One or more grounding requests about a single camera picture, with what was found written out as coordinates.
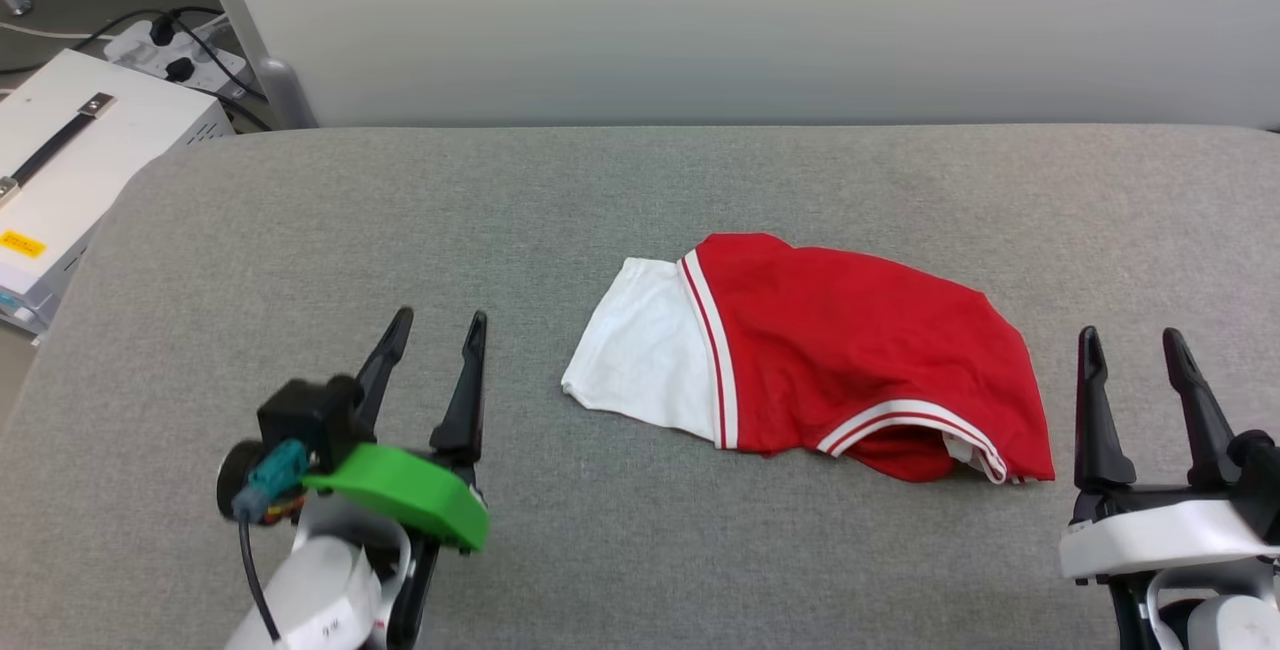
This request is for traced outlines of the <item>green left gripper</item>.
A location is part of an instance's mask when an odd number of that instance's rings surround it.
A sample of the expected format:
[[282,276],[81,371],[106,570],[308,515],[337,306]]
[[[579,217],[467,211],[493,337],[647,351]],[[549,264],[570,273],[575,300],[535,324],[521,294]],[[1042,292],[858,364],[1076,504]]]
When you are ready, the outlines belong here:
[[[390,374],[413,322],[403,305],[356,376],[355,424],[374,431]],[[443,550],[480,553],[492,514],[477,490],[483,457],[488,317],[476,311],[462,345],[462,369],[430,457],[387,445],[361,445],[334,473],[308,481],[302,546],[349,572],[338,598],[308,622],[306,650],[413,650]]]

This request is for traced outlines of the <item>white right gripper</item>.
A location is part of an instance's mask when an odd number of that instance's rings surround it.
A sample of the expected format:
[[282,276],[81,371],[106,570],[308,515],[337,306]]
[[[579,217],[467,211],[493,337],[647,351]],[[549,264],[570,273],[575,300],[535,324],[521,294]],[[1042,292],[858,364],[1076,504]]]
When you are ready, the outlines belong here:
[[[1240,477],[1228,453],[1235,432],[1181,331],[1166,328],[1162,344],[1187,427],[1187,481],[1224,489]],[[1137,481],[1107,380],[1097,328],[1085,326],[1078,337],[1074,453],[1082,491]],[[1258,539],[1229,493],[1153,488],[1076,499],[1060,540],[1060,567],[1070,581],[1108,591],[1119,650],[1280,650],[1280,548]]]

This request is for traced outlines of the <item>red and white sports shirt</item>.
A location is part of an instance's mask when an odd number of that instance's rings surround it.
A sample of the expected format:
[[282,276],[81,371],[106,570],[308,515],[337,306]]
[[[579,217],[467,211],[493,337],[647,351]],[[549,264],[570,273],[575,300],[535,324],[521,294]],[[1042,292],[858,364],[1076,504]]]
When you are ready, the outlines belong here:
[[721,450],[815,450],[906,482],[956,466],[997,485],[1055,477],[1029,351],[987,296],[776,235],[627,258],[561,386]]

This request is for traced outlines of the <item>white power strip black plugs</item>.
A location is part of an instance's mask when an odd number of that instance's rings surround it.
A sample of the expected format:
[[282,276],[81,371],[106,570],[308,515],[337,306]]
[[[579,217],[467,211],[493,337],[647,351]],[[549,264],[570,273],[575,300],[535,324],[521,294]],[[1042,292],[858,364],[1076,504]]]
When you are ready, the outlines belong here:
[[105,45],[104,58],[156,79],[242,99],[243,86],[252,84],[253,75],[244,58],[220,49],[221,40],[230,36],[230,20],[220,15],[204,24],[191,20],[188,26],[195,35],[174,27],[169,44],[159,45],[152,38],[151,20],[134,22]]

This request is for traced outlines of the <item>grey partition frame post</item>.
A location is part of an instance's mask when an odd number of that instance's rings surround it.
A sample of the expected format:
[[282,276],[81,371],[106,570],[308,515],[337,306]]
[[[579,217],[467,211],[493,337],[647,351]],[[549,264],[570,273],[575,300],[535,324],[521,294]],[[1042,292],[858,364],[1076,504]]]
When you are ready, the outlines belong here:
[[244,58],[259,84],[262,86],[278,120],[287,129],[315,129],[317,122],[305,99],[296,72],[283,59],[269,56],[246,0],[220,0],[220,3],[224,12],[228,12],[230,26],[239,38]]

